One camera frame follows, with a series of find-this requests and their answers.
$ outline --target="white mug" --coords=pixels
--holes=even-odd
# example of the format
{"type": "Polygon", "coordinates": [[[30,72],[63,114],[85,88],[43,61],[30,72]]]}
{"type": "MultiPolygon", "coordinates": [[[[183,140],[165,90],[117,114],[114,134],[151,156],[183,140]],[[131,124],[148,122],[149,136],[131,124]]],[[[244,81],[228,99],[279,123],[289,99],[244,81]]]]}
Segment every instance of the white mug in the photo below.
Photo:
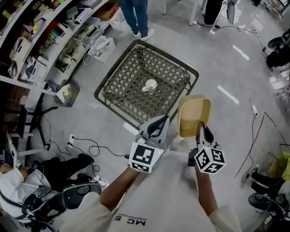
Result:
{"type": "Polygon", "coordinates": [[[148,81],[146,81],[145,86],[142,88],[143,92],[146,91],[155,91],[155,89],[157,88],[157,82],[154,79],[149,79],[148,81]]]}

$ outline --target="concrete floor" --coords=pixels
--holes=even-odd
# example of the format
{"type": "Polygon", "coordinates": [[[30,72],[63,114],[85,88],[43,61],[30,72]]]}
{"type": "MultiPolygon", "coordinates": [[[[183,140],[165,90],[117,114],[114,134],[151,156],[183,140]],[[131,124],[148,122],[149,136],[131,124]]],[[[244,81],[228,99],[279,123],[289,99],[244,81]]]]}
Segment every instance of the concrete floor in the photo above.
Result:
{"type": "MultiPolygon", "coordinates": [[[[285,100],[277,97],[277,92],[287,82],[288,74],[281,75],[277,70],[273,73],[269,71],[255,34],[238,32],[235,28],[213,29],[215,32],[213,34],[209,28],[196,24],[189,26],[191,9],[192,3],[189,0],[171,0],[168,1],[167,15],[162,15],[162,2],[150,0],[148,15],[155,34],[148,43],[175,56],[199,72],[200,78],[191,93],[203,94],[211,100],[209,126],[216,140],[222,145],[227,159],[226,167],[217,175],[211,176],[213,190],[218,205],[230,203],[236,210],[242,229],[247,230],[258,216],[247,200],[253,191],[248,185],[241,183],[241,177],[250,168],[251,161],[248,159],[239,175],[235,179],[234,176],[251,146],[253,113],[250,96],[253,92],[252,102],[259,111],[254,124],[254,134],[258,130],[263,112],[266,111],[286,140],[289,139],[287,133],[289,114],[285,111],[285,100]],[[244,56],[233,45],[240,49],[244,56]],[[218,86],[234,96],[238,102],[225,95],[218,86]]],[[[225,11],[218,25],[230,25],[224,16],[225,11]]],[[[239,1],[236,5],[235,26],[252,31],[251,22],[254,19],[261,24],[259,34],[263,45],[283,33],[278,22],[261,6],[256,8],[248,0],[239,1]]],[[[128,154],[130,151],[134,135],[123,127],[124,121],[98,102],[93,94],[111,66],[132,42],[133,36],[130,32],[120,34],[109,30],[106,33],[114,38],[116,44],[116,49],[109,60],[106,63],[94,61],[90,65],[80,64],[73,74],[73,79],[80,86],[80,93],[73,107],[62,107],[46,115],[51,123],[51,140],[58,143],[63,151],[70,134],[78,138],[93,139],[99,145],[109,146],[119,155],[128,154]]],[[[46,96],[43,108],[54,105],[53,98],[46,96]]],[[[48,136],[49,126],[46,120],[43,120],[43,127],[48,136]]],[[[176,132],[175,119],[171,124],[170,133],[176,132]]],[[[40,138],[35,137],[34,141],[40,141],[40,138]]],[[[281,142],[283,140],[277,129],[268,118],[265,118],[252,150],[254,161],[260,163],[265,171],[269,163],[273,162],[273,158],[267,153],[277,154],[281,142]]],[[[93,143],[76,141],[75,145],[87,152],[93,143]]],[[[188,152],[190,147],[193,147],[193,139],[177,149],[188,152]]],[[[76,149],[71,151],[73,156],[79,154],[76,149]]],[[[49,152],[39,154],[36,158],[45,160],[54,156],[69,159],[67,155],[59,153],[55,145],[52,145],[49,152]]],[[[105,149],[101,149],[100,155],[95,158],[95,164],[101,169],[97,175],[108,183],[126,168],[126,163],[126,159],[115,157],[105,149]]],[[[84,171],[92,175],[91,168],[84,171]]]]}

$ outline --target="shirt logo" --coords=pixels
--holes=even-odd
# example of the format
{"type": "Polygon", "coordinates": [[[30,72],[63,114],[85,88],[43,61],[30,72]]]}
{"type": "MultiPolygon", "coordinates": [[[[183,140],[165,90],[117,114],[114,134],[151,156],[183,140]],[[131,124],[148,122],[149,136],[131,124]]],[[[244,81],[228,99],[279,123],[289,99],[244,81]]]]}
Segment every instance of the shirt logo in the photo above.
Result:
{"type": "Polygon", "coordinates": [[[147,219],[140,217],[132,217],[122,213],[119,213],[114,221],[124,221],[127,224],[135,225],[135,226],[145,226],[147,219]]]}

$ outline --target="tan container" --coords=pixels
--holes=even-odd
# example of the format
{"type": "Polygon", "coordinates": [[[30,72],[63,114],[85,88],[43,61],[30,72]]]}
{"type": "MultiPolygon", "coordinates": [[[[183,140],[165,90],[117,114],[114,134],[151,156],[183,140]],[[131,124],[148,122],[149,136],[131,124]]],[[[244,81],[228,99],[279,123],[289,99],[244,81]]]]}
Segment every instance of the tan container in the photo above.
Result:
{"type": "Polygon", "coordinates": [[[199,122],[207,125],[211,102],[203,95],[189,95],[180,99],[178,105],[178,130],[182,138],[194,137],[199,122]]]}

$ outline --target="square table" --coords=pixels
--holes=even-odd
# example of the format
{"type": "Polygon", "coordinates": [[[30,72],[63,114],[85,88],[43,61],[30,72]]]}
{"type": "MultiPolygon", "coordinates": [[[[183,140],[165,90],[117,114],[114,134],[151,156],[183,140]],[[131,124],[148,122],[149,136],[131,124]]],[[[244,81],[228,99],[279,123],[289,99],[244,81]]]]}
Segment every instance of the square table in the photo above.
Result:
{"type": "Polygon", "coordinates": [[[188,95],[199,77],[198,72],[166,52],[134,40],[110,69],[95,91],[95,98],[138,129],[147,120],[168,115],[170,122],[179,97],[188,95]],[[158,86],[143,92],[149,79],[158,86]]]}

